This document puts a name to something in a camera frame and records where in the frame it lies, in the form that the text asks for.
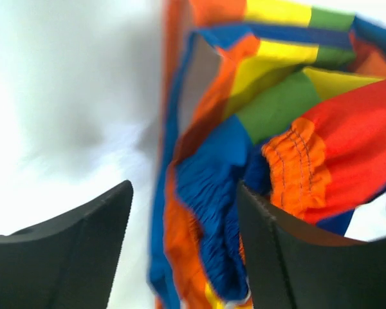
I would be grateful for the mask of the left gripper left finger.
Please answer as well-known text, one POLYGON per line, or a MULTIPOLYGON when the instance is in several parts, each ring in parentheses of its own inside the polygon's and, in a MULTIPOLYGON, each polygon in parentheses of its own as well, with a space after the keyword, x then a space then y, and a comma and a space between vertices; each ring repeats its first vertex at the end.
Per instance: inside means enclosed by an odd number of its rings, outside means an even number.
POLYGON ((75 209, 0 236, 0 309, 106 308, 132 199, 126 180, 75 209))

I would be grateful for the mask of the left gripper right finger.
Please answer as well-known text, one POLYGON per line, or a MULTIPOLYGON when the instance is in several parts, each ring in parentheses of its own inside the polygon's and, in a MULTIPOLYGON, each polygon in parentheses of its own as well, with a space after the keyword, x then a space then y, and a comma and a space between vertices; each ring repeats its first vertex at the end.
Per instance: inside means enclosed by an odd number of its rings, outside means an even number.
POLYGON ((255 308, 386 308, 386 238, 363 242, 312 226, 237 188, 255 308))

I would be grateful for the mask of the rainbow striped shorts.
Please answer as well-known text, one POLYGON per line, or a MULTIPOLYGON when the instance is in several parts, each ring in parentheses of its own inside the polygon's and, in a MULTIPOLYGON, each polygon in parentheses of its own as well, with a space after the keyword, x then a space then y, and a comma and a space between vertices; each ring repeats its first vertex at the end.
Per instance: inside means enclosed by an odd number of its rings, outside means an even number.
POLYGON ((250 306, 235 188, 344 234, 386 191, 386 29, 288 1, 166 1, 157 308, 250 306))

